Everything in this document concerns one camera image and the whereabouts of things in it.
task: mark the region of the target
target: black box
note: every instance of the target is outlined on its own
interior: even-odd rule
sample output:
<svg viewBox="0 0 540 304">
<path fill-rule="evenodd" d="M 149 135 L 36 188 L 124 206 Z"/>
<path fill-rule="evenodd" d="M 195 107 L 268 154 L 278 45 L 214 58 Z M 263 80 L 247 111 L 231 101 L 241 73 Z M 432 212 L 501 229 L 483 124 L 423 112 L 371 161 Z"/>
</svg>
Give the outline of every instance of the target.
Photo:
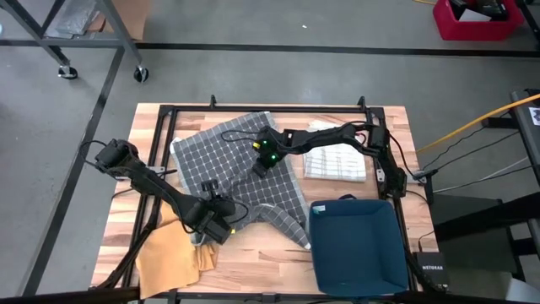
<svg viewBox="0 0 540 304">
<path fill-rule="evenodd" d="M 441 252 L 415 252 L 414 257 L 434 284 L 448 290 L 448 273 L 445 257 Z"/>
</svg>

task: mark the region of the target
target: blue container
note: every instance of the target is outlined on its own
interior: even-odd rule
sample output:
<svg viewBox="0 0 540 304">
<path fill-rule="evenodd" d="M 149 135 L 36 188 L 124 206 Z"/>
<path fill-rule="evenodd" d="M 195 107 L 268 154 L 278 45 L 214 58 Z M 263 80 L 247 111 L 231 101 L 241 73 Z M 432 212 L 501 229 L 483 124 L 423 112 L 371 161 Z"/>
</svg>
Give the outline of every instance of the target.
<svg viewBox="0 0 540 304">
<path fill-rule="evenodd" d="M 391 204 L 378 199 L 314 202 L 311 254 L 330 296 L 378 296 L 408 288 L 403 242 Z"/>
</svg>

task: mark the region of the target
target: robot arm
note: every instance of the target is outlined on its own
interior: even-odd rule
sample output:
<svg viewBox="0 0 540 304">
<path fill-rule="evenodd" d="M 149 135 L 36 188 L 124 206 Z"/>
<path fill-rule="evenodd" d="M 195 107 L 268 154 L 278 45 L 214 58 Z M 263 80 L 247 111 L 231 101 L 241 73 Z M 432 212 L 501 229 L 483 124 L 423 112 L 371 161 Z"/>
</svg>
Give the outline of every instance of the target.
<svg viewBox="0 0 540 304">
<path fill-rule="evenodd" d="M 125 140 L 112 139 L 96 156 L 95 167 L 112 177 L 127 176 L 132 187 L 142 194 L 154 195 L 170 204 L 183 225 L 212 237 L 223 244 L 231 227 L 224 217 L 235 213 L 235 204 L 215 196 L 217 182 L 203 184 L 212 194 L 202 199 L 176 191 L 138 158 L 137 148 Z"/>
<path fill-rule="evenodd" d="M 368 131 L 366 145 L 355 136 L 357 132 Z M 373 124 L 355 125 L 352 122 L 341 127 L 330 128 L 317 132 L 285 129 L 282 133 L 268 126 L 262 128 L 257 135 L 253 148 L 259 153 L 252 170 L 263 178 L 268 169 L 274 167 L 288 154 L 301 155 L 311 149 L 333 144 L 349 144 L 363 155 L 372 156 L 381 164 L 385 173 L 386 183 L 382 192 L 394 198 L 405 196 L 407 175 L 399 168 L 390 150 L 390 133 L 380 126 Z"/>
</svg>

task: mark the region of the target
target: red box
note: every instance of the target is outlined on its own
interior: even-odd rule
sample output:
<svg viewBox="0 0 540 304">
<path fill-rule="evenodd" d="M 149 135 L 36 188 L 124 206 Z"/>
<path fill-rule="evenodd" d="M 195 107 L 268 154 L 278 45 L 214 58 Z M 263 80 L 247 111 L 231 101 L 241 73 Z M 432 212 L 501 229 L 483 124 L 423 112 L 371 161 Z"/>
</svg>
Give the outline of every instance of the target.
<svg viewBox="0 0 540 304">
<path fill-rule="evenodd" d="M 523 23 L 515 0 L 502 0 L 508 11 L 506 21 L 456 20 L 449 0 L 439 0 L 433 9 L 442 39 L 448 41 L 502 41 Z"/>
</svg>

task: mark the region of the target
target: cart wheel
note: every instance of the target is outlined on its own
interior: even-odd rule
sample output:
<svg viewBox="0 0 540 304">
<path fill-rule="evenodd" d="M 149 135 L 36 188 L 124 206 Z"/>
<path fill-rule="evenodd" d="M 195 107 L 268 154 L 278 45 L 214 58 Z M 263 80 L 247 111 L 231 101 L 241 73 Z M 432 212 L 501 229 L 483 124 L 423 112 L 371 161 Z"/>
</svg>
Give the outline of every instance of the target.
<svg viewBox="0 0 540 304">
<path fill-rule="evenodd" d="M 133 77 L 137 80 L 138 83 L 143 83 L 146 79 L 149 78 L 149 70 L 143 67 L 136 67 Z"/>
<path fill-rule="evenodd" d="M 63 68 L 59 68 L 58 69 L 58 77 L 63 78 L 63 79 L 67 79 L 67 80 L 73 80 L 73 79 L 77 79 L 78 73 L 77 73 L 76 69 L 71 68 L 71 67 L 69 67 L 69 74 L 66 74 L 66 72 L 64 72 Z"/>
</svg>

